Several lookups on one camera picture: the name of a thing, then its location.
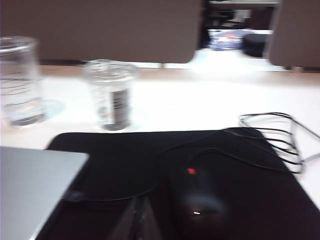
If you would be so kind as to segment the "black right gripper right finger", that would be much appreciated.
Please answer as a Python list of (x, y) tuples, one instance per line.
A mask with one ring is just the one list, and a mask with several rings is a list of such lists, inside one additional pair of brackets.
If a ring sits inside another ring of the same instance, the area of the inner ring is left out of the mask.
[(162, 240), (163, 236), (148, 198), (143, 199), (140, 217), (140, 239)]

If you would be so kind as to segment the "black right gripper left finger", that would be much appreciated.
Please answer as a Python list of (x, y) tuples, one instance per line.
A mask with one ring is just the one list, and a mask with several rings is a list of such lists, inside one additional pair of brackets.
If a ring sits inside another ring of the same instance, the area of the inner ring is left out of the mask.
[(127, 205), (118, 224), (119, 240), (135, 240), (139, 225), (141, 198), (134, 197)]

